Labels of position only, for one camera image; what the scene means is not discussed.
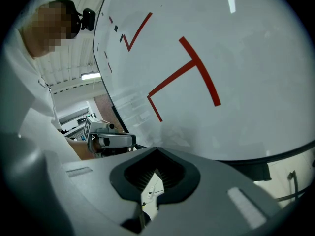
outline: red marking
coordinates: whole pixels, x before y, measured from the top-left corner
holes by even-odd
[[[107,64],[108,64],[108,67],[109,67],[109,69],[110,69],[111,73],[113,73],[112,69],[110,68],[110,65],[109,65],[109,63],[107,63]]]
[[[149,18],[151,17],[151,15],[152,15],[152,13],[149,12],[149,14],[147,15],[147,17],[143,20],[143,22],[142,22],[142,24],[140,25],[139,29],[137,30],[135,36],[133,37],[133,39],[132,39],[130,45],[128,44],[128,41],[127,41],[127,39],[126,39],[126,36],[125,36],[125,35],[123,36],[124,41],[125,41],[125,44],[126,44],[126,46],[127,46],[128,52],[130,52],[130,50],[131,50],[131,48],[132,48],[134,42],[135,42],[136,39],[137,39],[137,36],[139,35],[140,31],[142,30],[142,28],[144,27],[144,25],[146,24],[146,22],[147,22],[147,21],[149,20]]]
[[[194,66],[197,66],[197,68],[201,74],[201,77],[203,78],[204,82],[206,83],[206,86],[209,90],[209,93],[211,95],[214,106],[216,107],[216,106],[221,105],[221,102],[220,102],[217,90],[215,88],[215,85],[213,84],[211,77],[210,77],[208,71],[206,70],[204,64],[202,63],[201,59],[199,58],[199,56],[197,55],[195,50],[192,48],[192,46],[188,43],[188,41],[184,37],[182,37],[179,40],[179,42],[182,44],[182,46],[188,52],[189,56],[191,57],[191,61],[189,61],[183,67],[178,69],[175,73],[170,75],[167,79],[165,79],[162,83],[160,83],[156,88],[154,88],[151,92],[149,92],[149,95],[148,95],[148,100],[149,100],[150,104],[152,105],[153,110],[155,111],[159,121],[162,121],[162,118],[159,115],[155,105],[153,104],[151,97],[154,94],[156,94],[158,91],[160,91],[162,88],[164,88],[166,85],[168,85],[169,83],[171,83],[172,81],[177,79],[179,76],[183,75],[184,73],[186,73],[187,71],[192,69]]]
[[[151,106],[152,106],[154,112],[156,113],[157,118],[159,119],[160,122],[162,122],[163,120],[162,120],[161,116],[159,115],[159,113],[158,113],[158,111],[157,111],[157,108],[156,108],[155,105],[153,104],[153,101],[151,100],[150,96],[147,96],[147,98],[148,98],[148,100],[149,100],[149,102],[150,102],[150,104],[151,104]]]

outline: person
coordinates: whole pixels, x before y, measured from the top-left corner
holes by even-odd
[[[22,27],[13,28],[2,46],[2,69],[12,69],[34,96],[19,135],[35,141],[42,151],[56,152],[62,163],[92,159],[93,155],[85,141],[73,141],[60,133],[50,87],[38,72],[35,59],[54,51],[61,40],[73,39],[79,30],[74,3],[57,0],[40,6]]]

